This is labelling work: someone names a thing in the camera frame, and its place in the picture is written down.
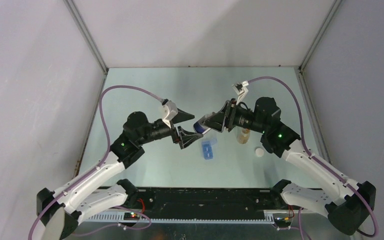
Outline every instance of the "plastic bottle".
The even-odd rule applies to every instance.
[[[237,142],[240,144],[246,144],[248,139],[250,139],[251,130],[246,128],[240,128],[237,134]]]

